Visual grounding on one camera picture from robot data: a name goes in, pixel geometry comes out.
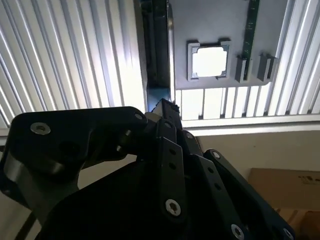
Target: cardboard box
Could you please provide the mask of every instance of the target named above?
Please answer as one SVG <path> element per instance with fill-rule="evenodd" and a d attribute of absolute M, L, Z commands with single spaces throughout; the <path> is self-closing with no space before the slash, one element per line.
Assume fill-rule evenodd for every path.
<path fill-rule="evenodd" d="M 308 211 L 320 211 L 320 172 L 252 168 L 248 182 L 300 233 Z"/>
<path fill-rule="evenodd" d="M 308 236 L 309 240 L 320 239 L 320 212 L 309 211 L 301 223 L 301 234 Z"/>

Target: screw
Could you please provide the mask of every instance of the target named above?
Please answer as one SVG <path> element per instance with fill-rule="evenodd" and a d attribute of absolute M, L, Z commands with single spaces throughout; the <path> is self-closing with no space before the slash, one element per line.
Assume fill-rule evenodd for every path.
<path fill-rule="evenodd" d="M 30 126 L 30 130 L 35 134 L 47 135 L 51 132 L 50 127 L 43 122 L 34 122 Z"/>
<path fill-rule="evenodd" d="M 186 137 L 187 137 L 188 139 L 192 139 L 194 136 L 192 136 L 192 134 L 191 134 L 190 132 L 187 132 L 187 133 L 186 133 Z"/>
<path fill-rule="evenodd" d="M 295 239 L 294 236 L 292 236 L 291 232 L 289 232 L 286 228 L 284 228 L 283 231 L 291 240 Z"/>
<path fill-rule="evenodd" d="M 168 128 L 171 128 L 171 124 L 168 122 L 165 122 L 164 125 L 166 125 Z"/>
<path fill-rule="evenodd" d="M 142 120 L 142 119 L 143 119 L 143 117 L 142 117 L 140 114 L 138 114 L 138 113 L 135 114 L 135 117 L 136 117 L 137 119 L 139 119 L 139 120 Z"/>
<path fill-rule="evenodd" d="M 212 155 L 215 159 L 220 159 L 220 155 L 217 152 L 212 151 Z"/>
<path fill-rule="evenodd" d="M 180 205 L 173 199 L 168 199 L 165 201 L 165 209 L 168 211 L 168 213 L 175 217 L 178 217 L 181 214 Z"/>
<path fill-rule="evenodd" d="M 231 230 L 233 235 L 236 237 L 236 239 L 239 239 L 239 240 L 245 239 L 244 232 L 241 230 L 241 228 L 238 225 L 232 224 Z"/>

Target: robotic hand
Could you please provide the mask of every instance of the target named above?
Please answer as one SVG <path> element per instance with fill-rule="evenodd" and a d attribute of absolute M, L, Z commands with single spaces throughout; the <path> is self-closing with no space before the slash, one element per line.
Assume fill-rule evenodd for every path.
<path fill-rule="evenodd" d="M 136 161 L 79 190 L 79 171 Z M 294 240 L 293 229 L 224 156 L 203 153 L 176 105 L 25 113 L 11 125 L 1 190 L 47 239 Z"/>

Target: corrugated metal ceiling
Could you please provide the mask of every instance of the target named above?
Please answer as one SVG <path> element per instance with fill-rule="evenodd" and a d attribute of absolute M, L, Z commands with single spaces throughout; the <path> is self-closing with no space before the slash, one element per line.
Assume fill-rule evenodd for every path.
<path fill-rule="evenodd" d="M 24 112 L 145 111 L 132 0 L 1 0 L 0 128 Z"/>
<path fill-rule="evenodd" d="M 116 106 L 144 112 L 138 4 L 0 0 L 0 128 L 24 112 Z M 319 21 L 318 0 L 289 0 L 274 80 L 265 86 L 176 91 L 183 126 L 209 135 L 237 133 L 235 126 L 250 133 L 269 123 L 319 122 Z M 207 131 L 213 127 L 220 129 Z"/>

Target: beige wall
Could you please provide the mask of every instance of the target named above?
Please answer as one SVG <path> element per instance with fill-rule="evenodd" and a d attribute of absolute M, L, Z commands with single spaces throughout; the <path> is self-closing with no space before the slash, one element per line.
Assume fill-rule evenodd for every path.
<path fill-rule="evenodd" d="M 203 136 L 245 177 L 251 168 L 320 171 L 320 131 Z"/>
<path fill-rule="evenodd" d="M 245 177 L 251 168 L 320 171 L 320 131 L 204 136 L 199 141 L 203 150 L 221 152 Z M 134 159 L 129 156 L 87 168 L 81 171 L 78 185 L 83 188 Z M 0 195 L 0 203 L 0 239 L 13 240 L 29 211 L 4 195 Z M 39 229 L 37 224 L 28 240 L 34 239 Z"/>

